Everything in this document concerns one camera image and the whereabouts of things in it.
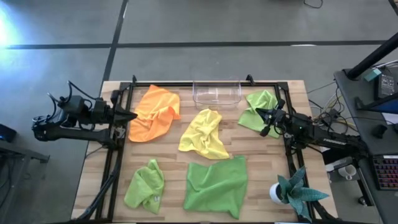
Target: light green towel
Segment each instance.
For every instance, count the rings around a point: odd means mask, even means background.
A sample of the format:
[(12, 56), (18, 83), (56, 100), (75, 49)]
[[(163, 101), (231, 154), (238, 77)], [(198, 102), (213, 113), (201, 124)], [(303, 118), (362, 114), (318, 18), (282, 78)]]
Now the light green towel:
[(137, 208), (142, 203), (146, 210), (158, 214), (163, 188), (163, 173), (156, 160), (151, 159), (148, 166), (138, 169), (132, 177), (124, 203), (131, 208)]
[[(267, 90), (248, 95), (246, 97), (246, 101), (248, 101), (250, 107), (243, 111), (238, 124), (260, 132), (266, 127), (266, 125), (260, 115), (256, 112), (256, 108), (273, 109), (278, 104), (278, 101), (276, 100), (276, 97)], [(273, 138), (279, 137), (272, 126), (268, 135)]]
[(199, 212), (229, 212), (239, 219), (248, 186), (246, 159), (217, 162), (205, 167), (189, 163), (184, 209)]

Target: towel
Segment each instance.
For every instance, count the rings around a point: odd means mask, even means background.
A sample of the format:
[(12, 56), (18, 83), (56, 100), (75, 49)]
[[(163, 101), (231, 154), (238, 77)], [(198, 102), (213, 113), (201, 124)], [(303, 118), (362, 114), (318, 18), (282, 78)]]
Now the towel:
[(173, 119), (180, 119), (180, 97), (151, 85), (134, 112), (138, 117), (130, 121), (129, 139), (146, 142), (165, 134)]
[(246, 159), (243, 156), (209, 167), (189, 163), (184, 209), (229, 212), (239, 219), (247, 186)]
[(195, 150), (209, 159), (227, 159), (223, 143), (218, 139), (218, 123), (221, 115), (217, 111), (205, 109), (192, 120), (181, 136), (178, 149), (183, 152)]
[[(260, 132), (266, 127), (266, 125), (260, 115), (256, 112), (256, 108), (273, 109), (278, 104), (278, 101), (276, 100), (276, 97), (267, 90), (248, 95), (246, 97), (246, 101), (249, 103), (250, 107), (243, 111), (238, 124)], [(279, 134), (275, 132), (273, 127), (271, 127), (268, 135), (273, 138), (279, 137)]]
[(146, 210), (158, 214), (163, 188), (163, 173), (156, 160), (151, 159), (148, 166), (138, 169), (132, 177), (124, 203), (131, 208), (137, 208), (142, 203)]

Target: butcher block tabletop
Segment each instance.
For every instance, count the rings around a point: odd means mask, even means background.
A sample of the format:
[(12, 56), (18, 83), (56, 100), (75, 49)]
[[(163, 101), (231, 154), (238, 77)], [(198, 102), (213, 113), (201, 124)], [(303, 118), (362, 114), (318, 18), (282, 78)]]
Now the butcher block tabletop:
[[(305, 85), (302, 80), (286, 81), (289, 84), (292, 106), (298, 113), (311, 116)], [(101, 96), (110, 103), (112, 90), (119, 89), (120, 82), (104, 82)], [(244, 96), (256, 91), (274, 87), (242, 86), (242, 100), (236, 110), (218, 110), (222, 115), (219, 124), (219, 139), (232, 156), (244, 155), (248, 172), (248, 190), (244, 198), (239, 220), (229, 213), (191, 212), (183, 209), (187, 169), (190, 162), (209, 166), (218, 161), (210, 160), (195, 153), (180, 152), (178, 144), (181, 135), (192, 119), (200, 112), (192, 97), (192, 87), (164, 87), (180, 96), (180, 120), (174, 120), (167, 134), (149, 142), (131, 142), (126, 139), (118, 192), (114, 207), (114, 222), (296, 222), (297, 216), (290, 205), (278, 205), (269, 196), (269, 189), (277, 182), (277, 175), (289, 178), (287, 159), (282, 137), (261, 137), (258, 132), (238, 125), (241, 113), (248, 108)], [(131, 111), (140, 102), (148, 87), (134, 87)], [(87, 154), (99, 148), (97, 142), (90, 142)], [(98, 193), (104, 171), (107, 149), (100, 149), (86, 158), (81, 172), (72, 218), (81, 215)], [(337, 217), (331, 194), (328, 176), (322, 155), (311, 149), (303, 150), (308, 182), (311, 188), (329, 195), (320, 203), (333, 216)], [(164, 193), (160, 211), (155, 215), (142, 206), (133, 209), (124, 204), (124, 195), (137, 169), (146, 166), (150, 159), (156, 159), (165, 178)], [(106, 216), (110, 190), (105, 200), (103, 215)]]

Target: artificial plant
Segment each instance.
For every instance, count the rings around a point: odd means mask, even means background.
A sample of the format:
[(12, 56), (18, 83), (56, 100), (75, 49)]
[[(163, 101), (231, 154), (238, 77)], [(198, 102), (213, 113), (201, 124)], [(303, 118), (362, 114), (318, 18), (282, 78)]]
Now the artificial plant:
[(298, 215), (302, 215), (304, 218), (312, 222), (310, 215), (308, 214), (308, 208), (304, 202), (314, 202), (329, 197), (329, 195), (308, 187), (303, 187), (304, 175), (304, 166), (297, 170), (290, 180), (286, 180), (285, 177), (278, 175), (278, 182), (281, 191), (280, 196), (282, 197), (282, 203), (289, 203)]

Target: gray floor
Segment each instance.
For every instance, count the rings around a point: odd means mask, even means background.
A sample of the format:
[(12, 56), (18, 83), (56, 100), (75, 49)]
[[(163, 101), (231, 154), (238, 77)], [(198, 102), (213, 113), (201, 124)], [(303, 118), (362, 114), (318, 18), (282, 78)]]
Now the gray floor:
[[(110, 44), (121, 3), (1, 1), (0, 45)], [(332, 0), (321, 9), (293, 0), (130, 0), (119, 42), (385, 40), (397, 30), (397, 19), (387, 0)], [(117, 49), (109, 79), (130, 80), (135, 74), (139, 80), (204, 80), (251, 74), (258, 80), (305, 80), (312, 90), (332, 82), (334, 71), (352, 67), (376, 47)], [(0, 49), (0, 123), (18, 131), (16, 144), (51, 155), (47, 165), (32, 163), (31, 178), (19, 189), (9, 223), (69, 219), (87, 142), (38, 142), (31, 119), (51, 111), (48, 91), (67, 94), (67, 80), (98, 95), (108, 55), (109, 49)], [(394, 51), (383, 61), (397, 57)], [(309, 97), (324, 104), (335, 88)], [(356, 203), (360, 192), (355, 182), (331, 187), (341, 218), (379, 223), (374, 208)], [(21, 216), (21, 210), (27, 215)]]

